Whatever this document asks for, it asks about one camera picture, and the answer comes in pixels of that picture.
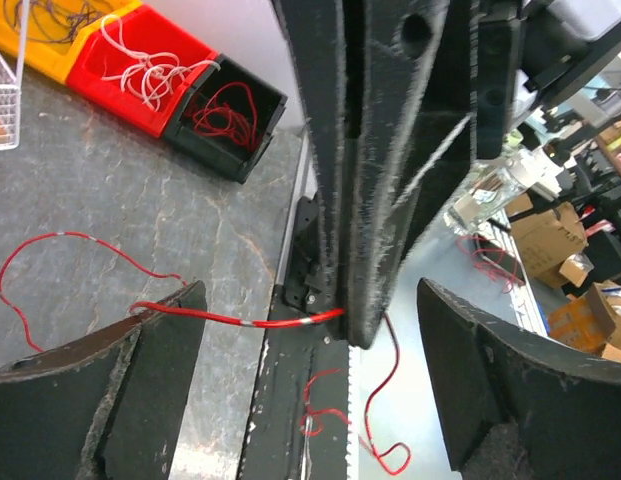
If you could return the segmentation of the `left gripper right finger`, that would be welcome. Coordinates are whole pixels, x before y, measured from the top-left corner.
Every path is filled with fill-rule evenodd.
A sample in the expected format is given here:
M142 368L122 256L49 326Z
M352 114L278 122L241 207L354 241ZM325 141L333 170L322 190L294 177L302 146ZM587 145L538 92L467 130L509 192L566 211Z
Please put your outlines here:
M452 470L621 479L621 364L506 322L423 278L417 310Z

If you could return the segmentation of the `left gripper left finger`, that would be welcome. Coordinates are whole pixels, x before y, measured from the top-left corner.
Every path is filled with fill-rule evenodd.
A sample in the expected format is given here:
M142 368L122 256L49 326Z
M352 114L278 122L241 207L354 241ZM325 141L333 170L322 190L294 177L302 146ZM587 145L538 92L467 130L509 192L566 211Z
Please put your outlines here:
M166 479L205 323L143 310L0 368L0 479Z

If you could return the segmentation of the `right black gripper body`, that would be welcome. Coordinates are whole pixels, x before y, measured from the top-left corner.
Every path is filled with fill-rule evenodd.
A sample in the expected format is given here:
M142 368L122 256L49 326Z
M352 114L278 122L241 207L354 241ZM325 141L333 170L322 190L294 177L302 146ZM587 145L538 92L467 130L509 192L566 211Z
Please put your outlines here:
M621 1L481 1L477 157L501 155L516 120L575 94L621 52Z

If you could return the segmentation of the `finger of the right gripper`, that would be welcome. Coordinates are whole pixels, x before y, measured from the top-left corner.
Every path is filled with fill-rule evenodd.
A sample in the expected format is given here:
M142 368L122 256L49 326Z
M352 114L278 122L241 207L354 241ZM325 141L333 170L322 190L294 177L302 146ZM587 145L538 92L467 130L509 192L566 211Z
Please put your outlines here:
M347 338L374 342L398 271L476 155L479 4L365 4L347 222Z
M275 1L288 44L319 196L319 252L328 304L344 310L335 333L353 338L348 274L351 253L352 147L349 119L346 7L343 1Z

